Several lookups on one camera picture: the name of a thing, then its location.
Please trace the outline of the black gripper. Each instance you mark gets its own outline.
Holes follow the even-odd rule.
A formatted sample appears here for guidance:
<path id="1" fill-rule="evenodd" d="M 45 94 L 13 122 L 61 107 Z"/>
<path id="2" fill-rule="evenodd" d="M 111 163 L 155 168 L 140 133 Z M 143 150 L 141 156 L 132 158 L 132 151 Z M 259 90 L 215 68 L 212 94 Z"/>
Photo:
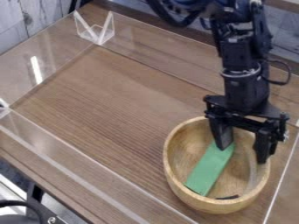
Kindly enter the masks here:
<path id="1" fill-rule="evenodd" d="M 217 148 L 224 151 L 233 142 L 232 128 L 256 134 L 253 150 L 260 164 L 276 152 L 277 141 L 285 140 L 288 115 L 268 102 L 269 85 L 284 85 L 285 81 L 269 79 L 267 68 L 243 71 L 224 69 L 224 95 L 207 95 L 205 116 Z"/>

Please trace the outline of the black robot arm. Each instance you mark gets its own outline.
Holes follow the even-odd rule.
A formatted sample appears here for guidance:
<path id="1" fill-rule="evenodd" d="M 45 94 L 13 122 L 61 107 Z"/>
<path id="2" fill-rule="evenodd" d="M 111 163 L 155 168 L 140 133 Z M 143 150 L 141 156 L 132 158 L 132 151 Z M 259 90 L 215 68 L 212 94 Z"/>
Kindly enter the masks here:
<path id="1" fill-rule="evenodd" d="M 288 82 L 269 78 L 272 34 L 264 0 L 145 0 L 160 19 L 184 28 L 193 21 L 211 31 L 223 69 L 224 94 L 203 98 L 217 147 L 233 142 L 232 130 L 255 134 L 256 161 L 263 164 L 285 139 L 288 114 L 268 102 L 269 87 Z"/>

